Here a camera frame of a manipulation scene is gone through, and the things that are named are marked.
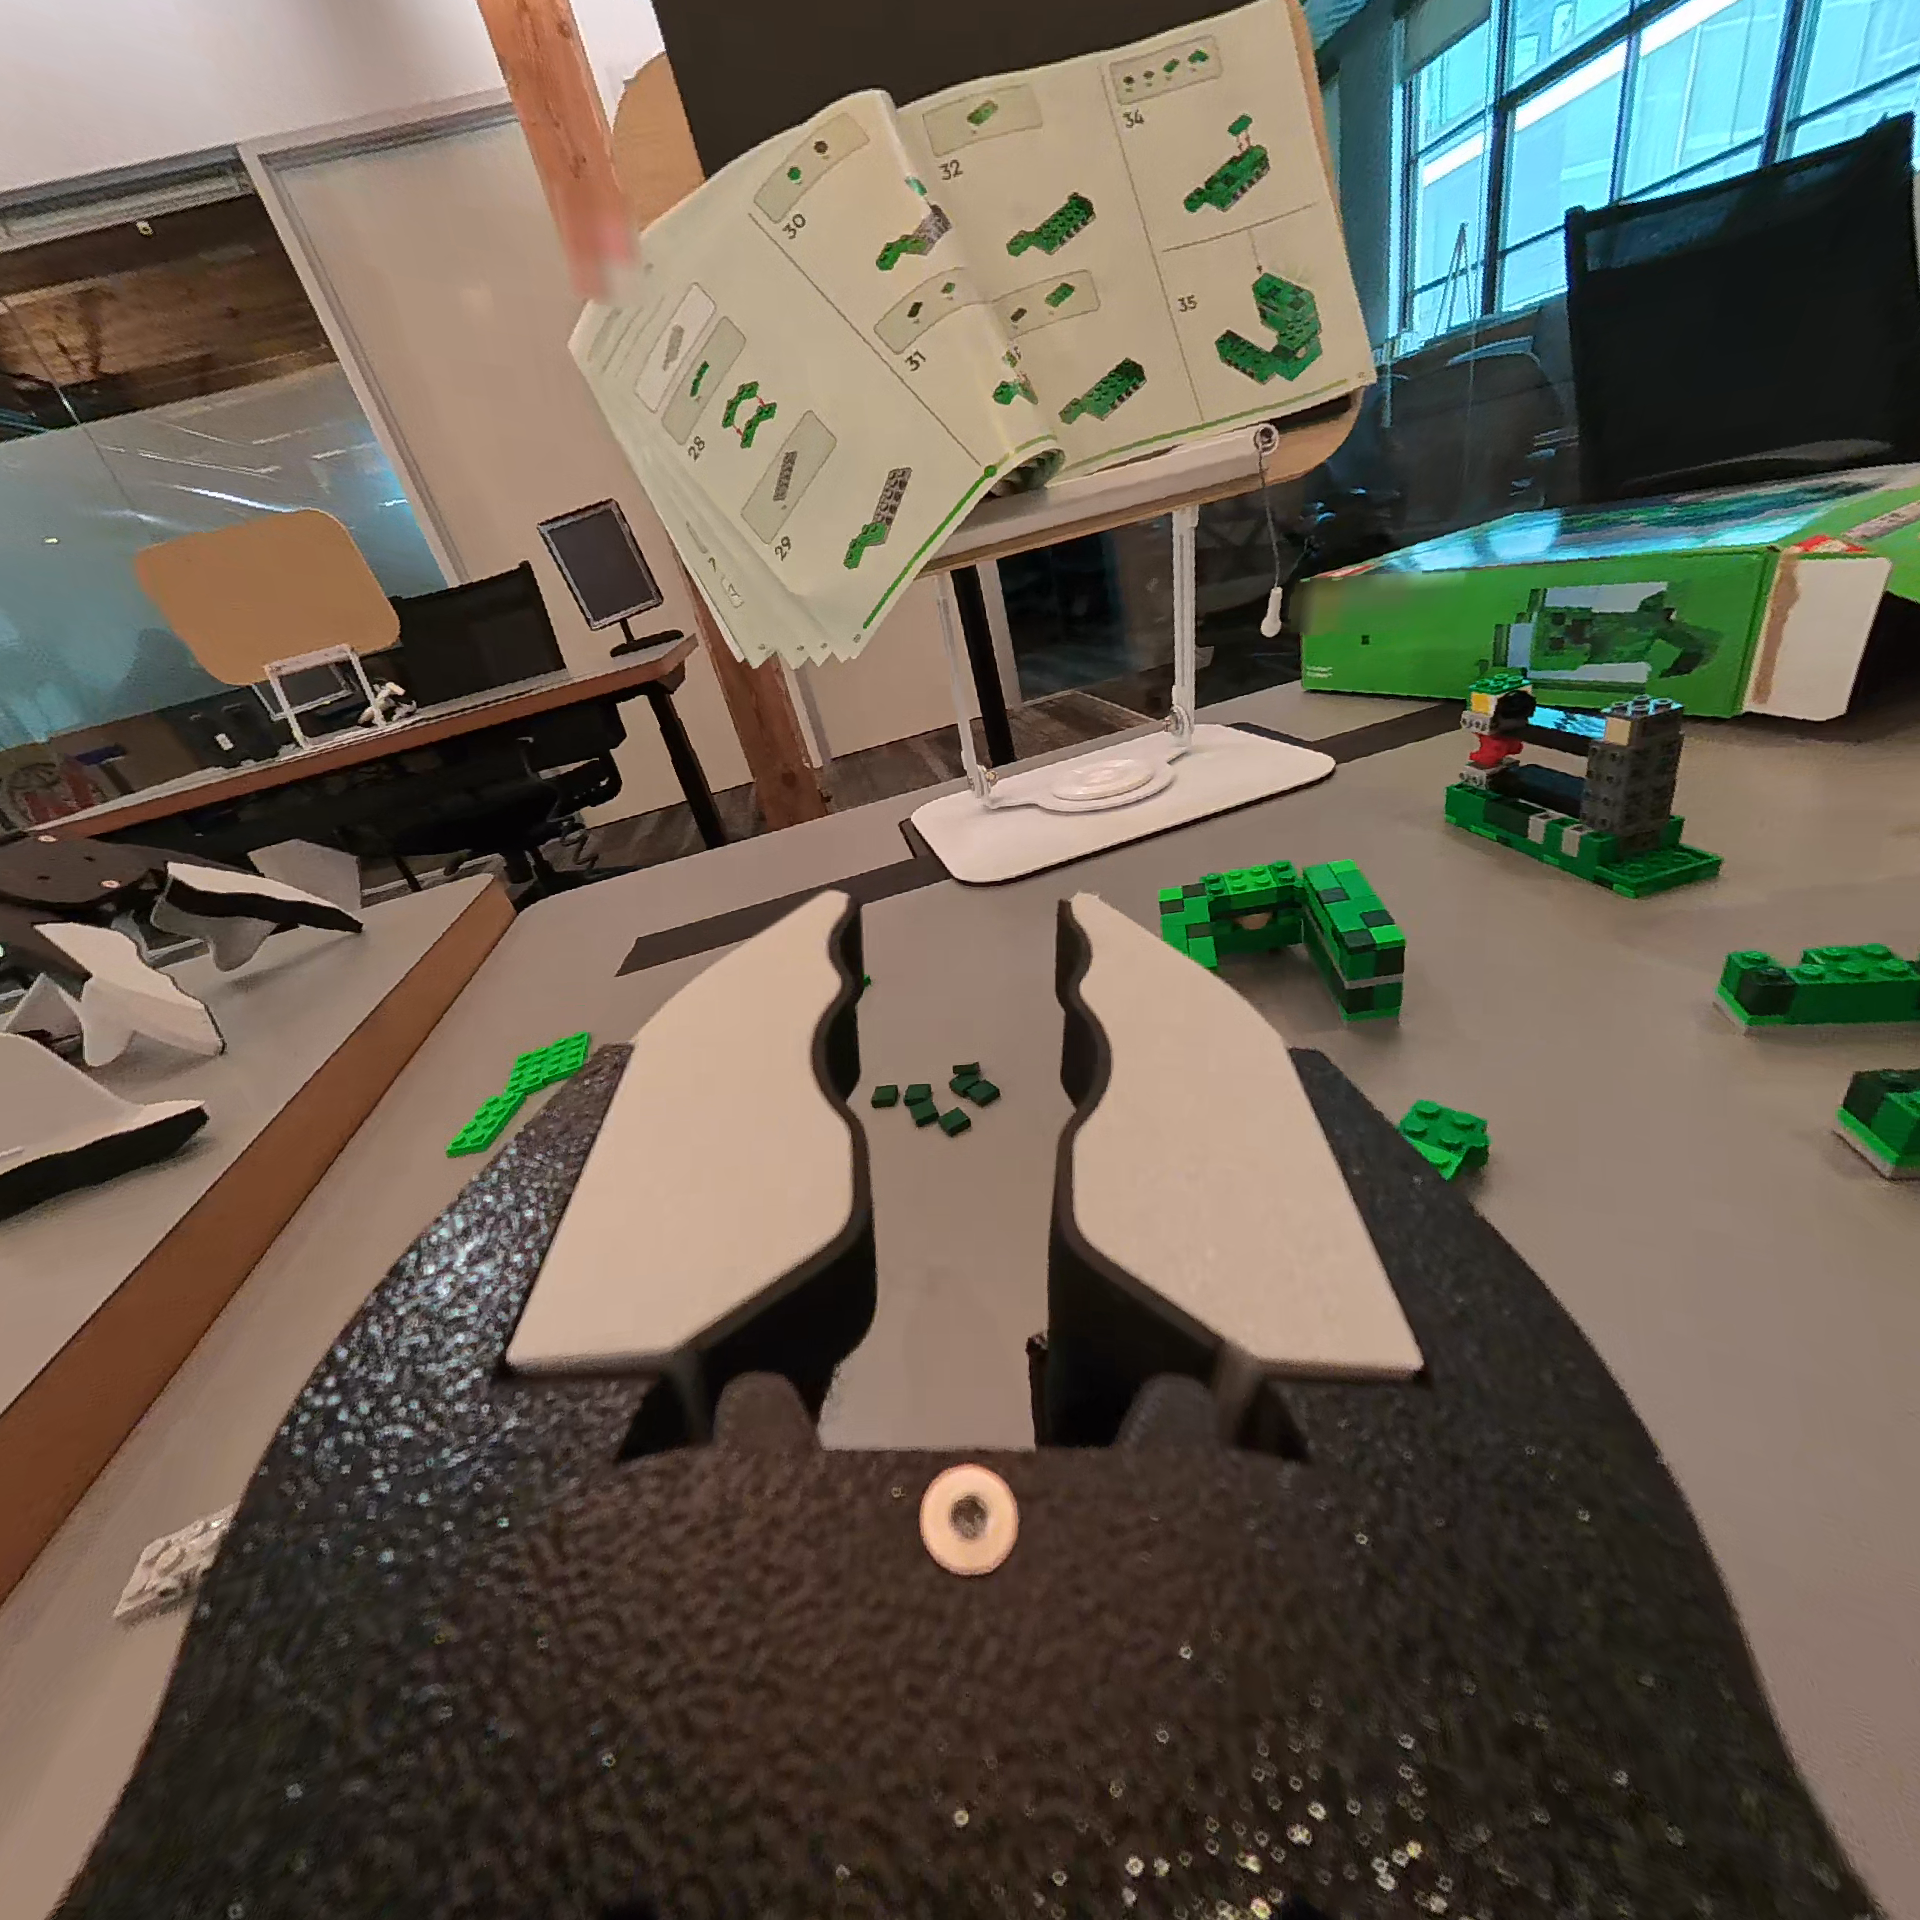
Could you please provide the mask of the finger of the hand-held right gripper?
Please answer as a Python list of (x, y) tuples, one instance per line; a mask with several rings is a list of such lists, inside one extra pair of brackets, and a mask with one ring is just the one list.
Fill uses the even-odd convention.
[(210, 868), (196, 863), (168, 863), (151, 905), (157, 932), (199, 942), (210, 964), (230, 974), (281, 930), (317, 929), (359, 935), (356, 913), (338, 907), (298, 888), (249, 872)]
[(208, 1124), (196, 1100), (129, 1103), (47, 1047), (1, 1038), (1, 1219), (172, 1159)]
[(132, 1040), (215, 1059), (226, 1051), (223, 1033), (200, 999), (181, 990), (141, 956), (134, 940), (110, 926), (46, 921), (32, 926), (80, 986), (80, 1057), (84, 1067), (117, 1064)]

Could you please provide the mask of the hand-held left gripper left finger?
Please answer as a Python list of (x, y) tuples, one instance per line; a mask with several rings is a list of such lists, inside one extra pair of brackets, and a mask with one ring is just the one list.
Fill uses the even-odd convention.
[(514, 1379), (636, 1376), (701, 1443), (743, 1376), (807, 1419), (873, 1324), (860, 907), (824, 889), (725, 953), (631, 1059), (511, 1331)]

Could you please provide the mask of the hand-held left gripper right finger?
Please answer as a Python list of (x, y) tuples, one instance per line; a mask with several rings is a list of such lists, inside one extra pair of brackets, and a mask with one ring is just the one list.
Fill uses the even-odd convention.
[(1281, 1033), (1094, 895), (1057, 905), (1062, 1090), (1041, 1444), (1140, 1434), (1167, 1386), (1287, 1451), (1287, 1384), (1408, 1386), (1424, 1354)]

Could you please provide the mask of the wooden background desk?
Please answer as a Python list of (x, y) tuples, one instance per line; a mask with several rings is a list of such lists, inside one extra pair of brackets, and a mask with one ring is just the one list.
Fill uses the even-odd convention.
[(4, 836), (87, 836), (239, 864), (278, 843), (359, 858), (500, 855), (514, 878), (546, 888), (542, 849), (618, 796), (622, 706), (645, 699), (703, 847), (722, 849), (722, 817), (673, 706), (694, 646), (684, 636), (580, 680), (428, 706), (394, 728), (343, 732), (310, 752), (149, 786)]

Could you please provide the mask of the grey desk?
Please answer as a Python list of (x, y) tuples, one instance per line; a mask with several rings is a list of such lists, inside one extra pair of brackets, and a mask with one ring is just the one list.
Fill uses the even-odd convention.
[(1471, 1204), (1308, 1090), (1437, 1387), (1311, 1462), (614, 1458), (638, 1379), (497, 1362), (623, 1047), (397, 1260), (287, 1411), (54, 1915), (1874, 1915), (1678, 1489)]

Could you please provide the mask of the bright green flat plates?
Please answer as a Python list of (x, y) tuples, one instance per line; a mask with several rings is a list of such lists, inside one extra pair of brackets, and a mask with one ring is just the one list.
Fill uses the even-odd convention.
[(530, 1097), (568, 1081), (588, 1066), (589, 1054), (592, 1033), (588, 1032), (518, 1054), (504, 1086), (481, 1100), (466, 1124), (447, 1140), (446, 1158), (466, 1159), (489, 1153)]

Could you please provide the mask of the black tape strip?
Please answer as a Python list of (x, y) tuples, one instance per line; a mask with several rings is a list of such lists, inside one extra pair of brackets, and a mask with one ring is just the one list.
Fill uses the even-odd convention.
[(1376, 721), (1374, 724), (1357, 728), (1354, 732), (1334, 736), (1325, 745), (1325, 752), (1337, 763), (1350, 763), (1397, 752), (1408, 745), (1420, 745), (1436, 736), (1453, 739), (1457, 734), (1461, 714), (1463, 708), (1455, 704), (1431, 704), (1420, 712), (1397, 714), (1385, 721)]
[(873, 905), (885, 899), (914, 895), (942, 880), (949, 880), (949, 872), (934, 855), (911, 855), (882, 868), (826, 880), (789, 897), (744, 904), (677, 929), (645, 932), (628, 948), (614, 974), (632, 977), (684, 958), (743, 945), (822, 895), (844, 895), (855, 905)]

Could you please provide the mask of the small green brick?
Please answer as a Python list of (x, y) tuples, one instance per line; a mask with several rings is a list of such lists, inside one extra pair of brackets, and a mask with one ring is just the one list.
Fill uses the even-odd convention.
[(1414, 1100), (1398, 1118), (1398, 1136), (1445, 1183), (1452, 1183), (1461, 1172), (1477, 1172), (1489, 1159), (1489, 1127), (1485, 1118), (1425, 1097)]

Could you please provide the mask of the pile of dark green tiles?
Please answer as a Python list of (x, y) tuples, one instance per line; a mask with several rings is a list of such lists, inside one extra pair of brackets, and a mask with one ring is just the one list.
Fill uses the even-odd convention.
[(975, 1116), (1001, 1103), (1001, 1086), (983, 1072), (977, 1060), (953, 1064), (942, 1083), (876, 1083), (869, 1090), (869, 1112), (901, 1113), (914, 1129), (936, 1129), (946, 1138), (974, 1129)]

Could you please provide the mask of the angled green brick assembly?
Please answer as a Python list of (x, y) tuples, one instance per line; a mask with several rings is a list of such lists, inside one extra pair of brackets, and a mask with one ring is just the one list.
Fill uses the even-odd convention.
[(1158, 935), (1197, 968), (1300, 948), (1346, 1025), (1397, 1019), (1408, 940), (1350, 860), (1210, 872), (1158, 889)]

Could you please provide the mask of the small wooden book stand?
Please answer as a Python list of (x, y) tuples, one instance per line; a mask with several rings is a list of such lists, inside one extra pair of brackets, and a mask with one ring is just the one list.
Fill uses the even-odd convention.
[(377, 708), (365, 656), (393, 650), (400, 620), (346, 529), (320, 510), (271, 513), (145, 545), (132, 572), (199, 666), (229, 686), (271, 688), (270, 712), (298, 752), (312, 742), (287, 680), (345, 666)]

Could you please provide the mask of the white wooden book stand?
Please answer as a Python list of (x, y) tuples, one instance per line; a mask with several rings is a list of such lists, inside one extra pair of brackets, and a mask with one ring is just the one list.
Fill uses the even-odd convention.
[[(625, 84), (614, 120), (614, 167), (622, 186), (646, 201), (655, 218), (706, 182), (689, 148), (688, 122), (665, 56)], [(1201, 504), (1319, 466), (1350, 434), (1361, 393), (1070, 482), (997, 487), (936, 551), (919, 578), (942, 582), (949, 676), (953, 702), (964, 708), (968, 663), (953, 583), (958, 570), (1037, 545), (1170, 516), (1175, 673), (1167, 721), (1156, 734), (1134, 743), (1088, 751), (1029, 774), (1004, 774), (981, 763), (970, 739), (961, 736), (966, 796), (926, 802), (911, 818), (949, 876), (1001, 882), (1041, 874), (1153, 832), (1279, 799), (1329, 775), (1332, 762), (1325, 752), (1197, 721), (1193, 550)], [(802, 668), (848, 660), (772, 659), (758, 666), (768, 663)]]

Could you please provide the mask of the clear plastic bag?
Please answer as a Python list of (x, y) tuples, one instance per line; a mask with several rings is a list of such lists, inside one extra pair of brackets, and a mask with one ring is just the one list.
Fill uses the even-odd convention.
[(234, 1514), (238, 1504), (226, 1504), (141, 1548), (111, 1608), (111, 1619), (134, 1623), (189, 1600), (216, 1562)]

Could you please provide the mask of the small grey monitor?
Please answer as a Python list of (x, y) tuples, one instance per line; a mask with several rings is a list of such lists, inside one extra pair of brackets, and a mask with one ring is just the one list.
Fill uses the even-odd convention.
[(617, 630), (609, 659), (648, 654), (684, 641), (684, 631), (636, 633), (639, 615), (661, 610), (662, 592), (617, 498), (544, 520), (536, 527), (549, 559), (589, 631)]

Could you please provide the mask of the black grey brick tower assembly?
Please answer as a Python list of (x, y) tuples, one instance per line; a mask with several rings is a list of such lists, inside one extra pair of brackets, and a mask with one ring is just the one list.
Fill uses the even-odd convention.
[(1721, 874), (1673, 812), (1684, 708), (1637, 695), (1594, 712), (1540, 704), (1529, 680), (1477, 680), (1457, 716), (1470, 756), (1446, 786), (1446, 824), (1623, 899)]

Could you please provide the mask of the long green brick assembly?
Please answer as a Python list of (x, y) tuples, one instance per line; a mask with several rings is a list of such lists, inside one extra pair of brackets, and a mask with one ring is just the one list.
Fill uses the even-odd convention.
[(1713, 999), (1742, 1028), (1918, 1025), (1918, 964), (1886, 945), (1809, 946), (1793, 964), (1730, 952)]

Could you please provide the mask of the dark green brick assembly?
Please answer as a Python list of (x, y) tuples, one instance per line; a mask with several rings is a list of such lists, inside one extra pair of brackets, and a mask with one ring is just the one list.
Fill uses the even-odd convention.
[(1918, 1178), (1918, 1081), (1918, 1071), (1861, 1071), (1834, 1112), (1839, 1138), (1886, 1179)]

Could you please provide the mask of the green cardboard brick set box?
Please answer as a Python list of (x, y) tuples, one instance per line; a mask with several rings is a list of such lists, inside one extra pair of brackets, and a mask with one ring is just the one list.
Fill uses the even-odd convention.
[(1918, 468), (1512, 513), (1310, 578), (1302, 686), (1833, 722), (1916, 680)]

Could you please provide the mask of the green brick instruction booklet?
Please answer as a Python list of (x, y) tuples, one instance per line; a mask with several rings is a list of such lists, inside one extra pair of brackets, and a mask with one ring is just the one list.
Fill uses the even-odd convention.
[(1376, 379), (1298, 6), (850, 92), (639, 232), (572, 358), (744, 666), (850, 660), (997, 487)]

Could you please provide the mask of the black mesh office chair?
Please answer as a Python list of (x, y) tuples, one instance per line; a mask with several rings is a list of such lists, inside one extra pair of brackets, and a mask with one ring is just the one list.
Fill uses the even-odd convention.
[(1565, 218), (1582, 498), (1911, 465), (1912, 115)]

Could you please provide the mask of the large window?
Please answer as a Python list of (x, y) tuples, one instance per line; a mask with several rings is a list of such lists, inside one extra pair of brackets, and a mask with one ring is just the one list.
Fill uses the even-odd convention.
[(1918, 108), (1916, 3), (1408, 6), (1397, 347), (1568, 286), (1572, 209), (1820, 154)]

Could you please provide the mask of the wooden post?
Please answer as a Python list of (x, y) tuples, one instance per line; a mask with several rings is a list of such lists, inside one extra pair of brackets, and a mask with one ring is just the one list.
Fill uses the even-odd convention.
[[(568, 3), (480, 3), (566, 273), (582, 300), (631, 305), (639, 291), (639, 232), (622, 194), (612, 134)], [(830, 804), (777, 663), (741, 663), (688, 583), (694, 630), (772, 831), (820, 822)]]

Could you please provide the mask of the black wall panel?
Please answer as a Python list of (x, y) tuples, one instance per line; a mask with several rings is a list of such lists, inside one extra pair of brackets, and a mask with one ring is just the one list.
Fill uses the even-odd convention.
[(904, 105), (961, 80), (1210, 26), (1228, 3), (653, 3), (703, 176), (880, 89)]

